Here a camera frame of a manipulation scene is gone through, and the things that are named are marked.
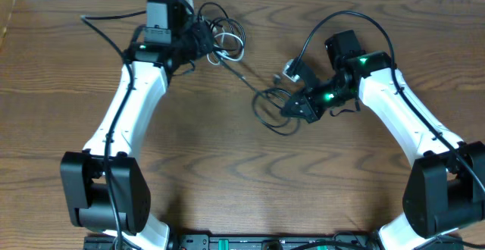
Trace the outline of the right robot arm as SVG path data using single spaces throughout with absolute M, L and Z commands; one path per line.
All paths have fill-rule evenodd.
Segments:
M 370 108 L 411 165 L 403 212 L 377 231 L 377 244 L 381 249 L 458 245 L 446 234 L 484 219 L 484 144 L 466 143 L 443 126 L 402 73 L 391 68 L 391 57 L 361 49 L 353 31 L 334 34 L 325 47 L 335 72 L 328 81 L 302 61 L 286 63 L 283 74 L 305 85 L 290 96 L 281 115 L 312 123 L 350 100 Z

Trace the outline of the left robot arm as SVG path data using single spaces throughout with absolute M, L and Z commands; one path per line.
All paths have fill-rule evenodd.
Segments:
M 79 152 L 66 152 L 60 173 L 70 221 L 111 237 L 109 249 L 174 249 L 170 227 L 151 213 L 139 154 L 157 104 L 177 69 L 213 49 L 193 0 L 147 0 L 146 22 L 126 49 L 116 93 Z

